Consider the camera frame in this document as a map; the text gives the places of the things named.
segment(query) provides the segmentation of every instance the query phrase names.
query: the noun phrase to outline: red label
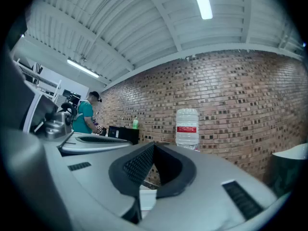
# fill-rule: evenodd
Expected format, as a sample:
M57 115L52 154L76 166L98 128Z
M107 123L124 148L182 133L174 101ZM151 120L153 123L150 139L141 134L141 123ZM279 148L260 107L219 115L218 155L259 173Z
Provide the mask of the red label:
M196 127L177 127L177 132L180 132L180 133L196 133L197 128Z

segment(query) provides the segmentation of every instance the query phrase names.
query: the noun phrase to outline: teal shirt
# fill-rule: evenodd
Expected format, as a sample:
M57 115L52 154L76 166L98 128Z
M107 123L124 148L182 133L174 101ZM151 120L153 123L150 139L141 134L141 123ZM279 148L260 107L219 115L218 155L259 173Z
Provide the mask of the teal shirt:
M92 105L88 102L81 102L78 108L78 114L82 113L76 121L73 122L73 130L78 133L92 133L92 129L85 122L85 117L93 116Z

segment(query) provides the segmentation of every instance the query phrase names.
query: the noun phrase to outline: green bottle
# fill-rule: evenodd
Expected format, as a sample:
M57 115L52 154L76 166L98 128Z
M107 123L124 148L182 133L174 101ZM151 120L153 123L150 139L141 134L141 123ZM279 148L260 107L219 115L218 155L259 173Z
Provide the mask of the green bottle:
M138 129L138 120L137 120L137 118L135 118L135 120L133 121L133 129Z

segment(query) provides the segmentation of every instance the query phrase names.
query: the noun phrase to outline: person's arm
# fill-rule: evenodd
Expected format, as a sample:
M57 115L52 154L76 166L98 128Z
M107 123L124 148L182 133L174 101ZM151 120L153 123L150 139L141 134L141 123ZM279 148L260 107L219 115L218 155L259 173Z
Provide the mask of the person's arm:
M87 124L87 126L94 132L94 133L100 133L100 131L96 128L96 126L94 125L93 121L92 121L92 116L93 116L93 109L92 106L90 104L85 105L83 107L83 117L85 119L85 123Z
M87 126L92 129L92 131L94 133L100 133L100 131L96 128L96 126L94 125L94 123L92 122L92 117L89 117L89 116L85 116L84 117L85 119L85 122L87 124Z

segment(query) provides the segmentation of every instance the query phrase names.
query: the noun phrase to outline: white corrugated ceiling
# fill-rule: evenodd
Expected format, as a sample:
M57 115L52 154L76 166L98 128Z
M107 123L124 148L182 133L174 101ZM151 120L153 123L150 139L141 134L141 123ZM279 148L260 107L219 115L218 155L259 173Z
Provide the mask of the white corrugated ceiling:
M99 91L207 51L264 50L301 58L303 42L275 0L210 4L213 19L202 20L196 0L34 0L16 55ZM100 77L80 72L67 58Z

